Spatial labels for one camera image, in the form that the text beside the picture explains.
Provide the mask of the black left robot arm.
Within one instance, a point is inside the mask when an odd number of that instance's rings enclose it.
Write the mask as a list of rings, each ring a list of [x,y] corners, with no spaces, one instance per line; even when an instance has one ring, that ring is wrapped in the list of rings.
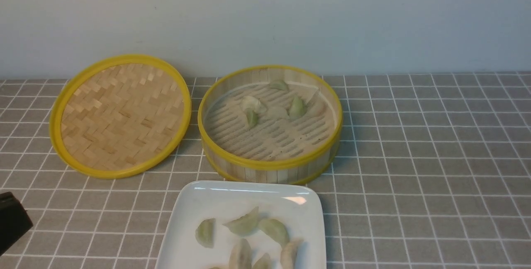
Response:
[[[11,193],[0,194],[0,254],[6,253],[34,226],[27,210]]]

